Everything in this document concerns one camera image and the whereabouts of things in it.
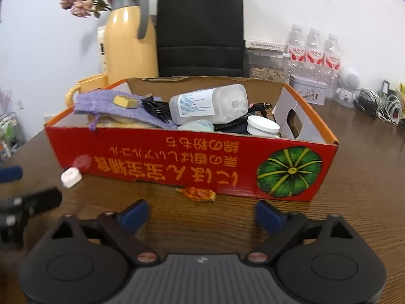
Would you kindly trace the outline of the water bottle right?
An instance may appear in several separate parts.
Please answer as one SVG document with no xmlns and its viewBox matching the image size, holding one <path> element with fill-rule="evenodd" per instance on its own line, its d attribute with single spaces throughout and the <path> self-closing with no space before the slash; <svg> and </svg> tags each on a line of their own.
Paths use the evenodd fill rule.
<svg viewBox="0 0 405 304">
<path fill-rule="evenodd" d="M 337 35 L 328 34 L 324 44 L 323 80 L 327 84 L 328 99 L 333 98 L 340 69 L 341 53 Z"/>
</svg>

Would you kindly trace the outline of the small white tape roll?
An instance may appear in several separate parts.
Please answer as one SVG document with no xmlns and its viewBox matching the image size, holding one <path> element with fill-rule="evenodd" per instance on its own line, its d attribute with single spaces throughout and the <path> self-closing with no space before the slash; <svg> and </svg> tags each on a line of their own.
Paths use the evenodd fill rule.
<svg viewBox="0 0 405 304">
<path fill-rule="evenodd" d="M 77 185 L 82 180 L 82 173 L 77 167 L 71 167 L 65 170 L 60 177 L 60 181 L 63 187 L 70 189 Z"/>
</svg>

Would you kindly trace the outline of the clear seed container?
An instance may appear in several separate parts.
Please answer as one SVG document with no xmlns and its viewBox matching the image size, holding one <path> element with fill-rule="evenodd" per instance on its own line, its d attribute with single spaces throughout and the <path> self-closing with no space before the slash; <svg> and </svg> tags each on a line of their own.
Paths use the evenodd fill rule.
<svg viewBox="0 0 405 304">
<path fill-rule="evenodd" d="M 247 49 L 245 73 L 249 78 L 285 82 L 289 57 L 277 50 Z"/>
</svg>

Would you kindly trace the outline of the small yellow block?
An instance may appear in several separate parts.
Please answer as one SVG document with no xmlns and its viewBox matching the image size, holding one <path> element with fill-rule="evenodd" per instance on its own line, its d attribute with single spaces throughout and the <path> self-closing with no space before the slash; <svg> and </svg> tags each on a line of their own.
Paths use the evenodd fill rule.
<svg viewBox="0 0 405 304">
<path fill-rule="evenodd" d="M 127 96 L 115 96 L 113 104 L 125 109 L 134 109 L 139 105 L 139 100 Z"/>
</svg>

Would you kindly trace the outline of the white robot figurine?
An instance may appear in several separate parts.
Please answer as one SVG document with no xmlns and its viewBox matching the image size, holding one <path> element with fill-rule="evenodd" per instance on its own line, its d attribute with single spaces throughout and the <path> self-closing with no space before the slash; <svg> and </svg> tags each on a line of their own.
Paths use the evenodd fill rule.
<svg viewBox="0 0 405 304">
<path fill-rule="evenodd" d="M 354 108 L 359 86 L 358 72 L 351 67 L 341 68 L 338 76 L 338 87 L 333 97 L 334 101 L 347 108 Z"/>
</svg>

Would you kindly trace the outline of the water bottle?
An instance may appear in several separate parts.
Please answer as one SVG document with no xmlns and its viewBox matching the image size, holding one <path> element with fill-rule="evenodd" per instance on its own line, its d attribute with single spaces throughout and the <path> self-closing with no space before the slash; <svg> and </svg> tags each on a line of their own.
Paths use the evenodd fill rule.
<svg viewBox="0 0 405 304">
<path fill-rule="evenodd" d="M 324 44 L 323 80 L 327 84 L 328 99 L 333 98 L 340 69 L 341 53 L 337 35 L 328 34 Z"/>
<path fill-rule="evenodd" d="M 306 62 L 306 41 L 302 26 L 292 24 L 286 39 L 286 52 L 289 54 L 288 74 L 300 74 Z"/>
<path fill-rule="evenodd" d="M 306 72 L 314 79 L 320 78 L 324 61 L 323 46 L 320 41 L 320 32 L 310 28 L 306 38 Z"/>
</svg>

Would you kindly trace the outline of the water bottle left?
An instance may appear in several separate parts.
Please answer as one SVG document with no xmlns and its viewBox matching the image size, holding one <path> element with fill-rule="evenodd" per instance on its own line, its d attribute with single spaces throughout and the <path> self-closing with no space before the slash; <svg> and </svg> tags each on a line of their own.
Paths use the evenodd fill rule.
<svg viewBox="0 0 405 304">
<path fill-rule="evenodd" d="M 300 74 L 306 62 L 306 41 L 302 26 L 292 24 L 286 39 L 286 52 L 289 54 L 288 74 Z"/>
</svg>

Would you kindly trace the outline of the purple drawstring pouch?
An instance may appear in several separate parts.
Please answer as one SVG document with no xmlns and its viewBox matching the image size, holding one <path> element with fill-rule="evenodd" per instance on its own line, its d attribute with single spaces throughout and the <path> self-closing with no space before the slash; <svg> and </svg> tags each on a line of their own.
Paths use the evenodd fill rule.
<svg viewBox="0 0 405 304">
<path fill-rule="evenodd" d="M 118 96 L 139 100 L 139 105 L 136 108 L 120 107 L 114 103 L 114 99 Z M 77 96 L 73 110 L 75 114 L 106 115 L 134 119 L 162 129 L 175 130 L 178 128 L 171 119 L 163 121 L 147 112 L 141 102 L 143 99 L 144 96 L 137 96 L 121 91 L 97 90 Z"/>
</svg>

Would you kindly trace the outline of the water bottle middle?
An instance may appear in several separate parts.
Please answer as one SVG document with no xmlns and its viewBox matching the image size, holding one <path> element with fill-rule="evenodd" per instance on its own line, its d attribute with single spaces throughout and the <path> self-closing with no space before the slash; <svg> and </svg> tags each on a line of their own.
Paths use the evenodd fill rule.
<svg viewBox="0 0 405 304">
<path fill-rule="evenodd" d="M 320 32 L 310 28 L 306 38 L 306 72 L 314 79 L 320 78 L 324 61 L 323 46 L 320 41 Z"/>
</svg>

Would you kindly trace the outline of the navy blue pouch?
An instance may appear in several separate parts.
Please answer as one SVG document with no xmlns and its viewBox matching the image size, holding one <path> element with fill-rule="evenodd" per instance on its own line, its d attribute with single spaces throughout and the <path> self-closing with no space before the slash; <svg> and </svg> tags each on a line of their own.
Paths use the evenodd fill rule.
<svg viewBox="0 0 405 304">
<path fill-rule="evenodd" d="M 247 122 L 243 124 L 233 124 L 233 125 L 221 124 L 220 128 L 217 129 L 217 132 L 233 133 L 238 135 L 249 135 L 249 132 L 247 131 Z"/>
</svg>

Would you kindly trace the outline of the black paper shopping bag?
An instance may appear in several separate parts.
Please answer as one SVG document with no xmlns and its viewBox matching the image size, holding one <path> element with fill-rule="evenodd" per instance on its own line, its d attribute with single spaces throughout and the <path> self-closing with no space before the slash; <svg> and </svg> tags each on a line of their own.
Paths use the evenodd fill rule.
<svg viewBox="0 0 405 304">
<path fill-rule="evenodd" d="M 157 0 L 161 77 L 244 74 L 243 0 Z"/>
</svg>

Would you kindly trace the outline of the orange wrapper scrap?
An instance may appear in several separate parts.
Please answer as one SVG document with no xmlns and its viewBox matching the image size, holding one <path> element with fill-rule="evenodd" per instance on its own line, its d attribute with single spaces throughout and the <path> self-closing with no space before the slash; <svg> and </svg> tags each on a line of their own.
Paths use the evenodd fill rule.
<svg viewBox="0 0 405 304">
<path fill-rule="evenodd" d="M 210 189 L 200 189 L 196 187 L 177 188 L 178 193 L 181 193 L 186 198 L 194 202 L 215 202 L 216 193 Z"/>
</svg>

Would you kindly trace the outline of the white flat box on container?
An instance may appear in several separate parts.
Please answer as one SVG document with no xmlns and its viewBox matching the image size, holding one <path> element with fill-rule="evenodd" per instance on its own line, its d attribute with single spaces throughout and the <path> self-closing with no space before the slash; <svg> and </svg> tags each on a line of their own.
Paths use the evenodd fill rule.
<svg viewBox="0 0 405 304">
<path fill-rule="evenodd" d="M 245 40 L 247 49 L 262 49 L 270 51 L 284 51 L 285 45 L 282 43 L 274 43 L 269 41 L 255 41 L 251 39 Z"/>
</svg>

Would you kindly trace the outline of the iridescent plastic wrap bundle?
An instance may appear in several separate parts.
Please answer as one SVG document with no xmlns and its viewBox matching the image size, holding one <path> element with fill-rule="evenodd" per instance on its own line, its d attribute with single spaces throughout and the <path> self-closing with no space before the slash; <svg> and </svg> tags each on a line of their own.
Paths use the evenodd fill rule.
<svg viewBox="0 0 405 304">
<path fill-rule="evenodd" d="M 214 126 L 206 119 L 198 119 L 191 122 L 186 122 L 178 127 L 179 130 L 194 131 L 194 132 L 213 132 Z"/>
</svg>

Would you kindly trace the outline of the red orange cardboard box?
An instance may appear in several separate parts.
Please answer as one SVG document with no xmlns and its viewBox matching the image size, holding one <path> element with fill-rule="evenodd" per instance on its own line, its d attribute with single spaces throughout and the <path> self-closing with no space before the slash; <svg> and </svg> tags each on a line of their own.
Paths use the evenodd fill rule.
<svg viewBox="0 0 405 304">
<path fill-rule="evenodd" d="M 217 194 L 309 201 L 338 150 L 338 139 L 297 91 L 251 78 L 182 77 L 120 80 L 123 91 L 162 100 L 228 84 L 241 84 L 251 103 L 269 103 L 276 138 L 157 128 L 107 128 L 68 108 L 45 124 L 59 164 L 127 181 L 210 189 Z"/>
</svg>

